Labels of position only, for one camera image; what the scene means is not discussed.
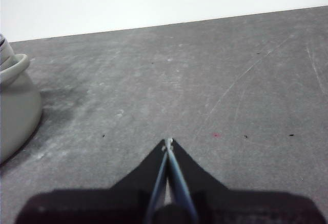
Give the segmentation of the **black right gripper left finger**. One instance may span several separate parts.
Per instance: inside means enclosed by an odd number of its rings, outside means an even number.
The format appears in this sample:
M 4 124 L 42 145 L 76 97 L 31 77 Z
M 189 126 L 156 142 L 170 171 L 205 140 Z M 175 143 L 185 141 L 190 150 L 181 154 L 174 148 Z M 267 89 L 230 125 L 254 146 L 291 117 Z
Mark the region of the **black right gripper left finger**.
M 16 223 L 143 223 L 162 193 L 166 143 L 161 140 L 144 160 L 109 188 L 56 189 L 25 203 Z

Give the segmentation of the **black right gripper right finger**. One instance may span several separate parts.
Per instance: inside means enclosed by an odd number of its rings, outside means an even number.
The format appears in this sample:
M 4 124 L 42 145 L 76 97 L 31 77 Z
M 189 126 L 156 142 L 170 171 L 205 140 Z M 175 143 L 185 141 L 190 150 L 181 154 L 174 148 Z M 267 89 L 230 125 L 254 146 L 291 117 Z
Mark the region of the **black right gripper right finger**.
M 174 139 L 170 153 L 199 223 L 323 223 L 309 198 L 279 191 L 236 190 L 204 170 Z

